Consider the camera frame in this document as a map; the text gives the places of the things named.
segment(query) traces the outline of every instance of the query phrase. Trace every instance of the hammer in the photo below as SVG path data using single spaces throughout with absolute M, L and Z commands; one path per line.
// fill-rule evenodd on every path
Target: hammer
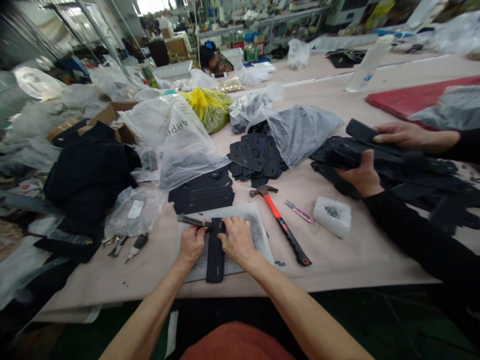
M 293 248 L 293 251 L 295 252 L 295 255 L 296 255 L 296 261 L 302 266 L 312 265 L 312 262 L 305 255 L 304 251 L 302 250 L 299 243 L 297 242 L 297 239 L 295 239 L 295 236 L 292 234 L 289 227 L 285 223 L 285 220 L 282 219 L 282 215 L 280 215 L 280 212 L 277 210 L 277 207 L 275 206 L 274 202 L 272 201 L 272 198 L 269 195 L 269 190 L 273 191 L 274 193 L 279 192 L 278 189 L 272 186 L 263 185 L 263 186 L 260 186 L 257 190 L 250 190 L 250 196 L 253 198 L 255 195 L 261 195 L 261 197 L 265 200 L 273 216 L 280 224 L 281 230 L 286 235 L 286 238 L 288 239 L 290 246 Z

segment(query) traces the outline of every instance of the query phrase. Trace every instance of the black sleeve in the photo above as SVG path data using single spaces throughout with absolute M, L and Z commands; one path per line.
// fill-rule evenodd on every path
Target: black sleeve
M 480 289 L 480 256 L 446 235 L 393 194 L 363 199 L 378 226 L 433 277 L 463 292 Z
M 459 133 L 460 140 L 450 150 L 431 156 L 480 164 L 480 128 Z

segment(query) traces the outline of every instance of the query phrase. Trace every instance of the pink utility knife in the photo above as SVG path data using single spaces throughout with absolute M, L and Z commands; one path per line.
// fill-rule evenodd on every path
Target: pink utility knife
M 313 223 L 314 222 L 314 218 L 307 215 L 306 213 L 304 213 L 302 210 L 300 210 L 298 207 L 295 206 L 295 204 L 293 202 L 290 202 L 290 201 L 285 201 L 285 204 L 290 208 L 292 209 L 295 213 L 297 213 L 298 215 L 300 215 L 300 217 L 305 220 L 307 223 Z

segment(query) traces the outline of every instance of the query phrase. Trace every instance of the water bottle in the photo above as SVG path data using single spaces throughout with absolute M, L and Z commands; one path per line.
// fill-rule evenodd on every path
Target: water bottle
M 380 65 L 383 57 L 389 52 L 394 41 L 393 35 L 380 36 L 375 45 L 368 49 L 362 62 L 356 68 L 345 90 L 356 93 L 363 90 L 374 76 L 375 70 Z

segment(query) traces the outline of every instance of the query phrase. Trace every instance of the white cutting board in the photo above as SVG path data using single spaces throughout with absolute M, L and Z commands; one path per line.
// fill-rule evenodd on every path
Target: white cutting board
M 274 264 L 274 257 L 272 250 L 270 250 L 269 239 L 267 232 L 265 231 L 262 218 L 257 204 L 255 202 L 249 202 L 238 206 L 221 207 L 218 209 L 201 211 L 189 214 L 188 216 L 195 219 L 211 219 L 211 218 L 229 218 L 232 216 L 242 217 L 248 220 L 251 224 L 251 237 L 253 240 L 253 246 L 260 251 L 263 256 L 272 264 Z M 178 253 L 180 253 L 181 235 L 182 232 L 190 225 L 183 222 L 178 223 Z M 207 254 L 209 249 L 209 235 L 205 235 L 205 248 L 200 256 L 200 259 L 191 269 L 190 273 L 185 279 L 185 283 L 204 280 L 207 277 Z M 245 270 L 233 262 L 227 254 L 225 254 L 225 268 L 223 273 L 225 275 L 242 273 Z

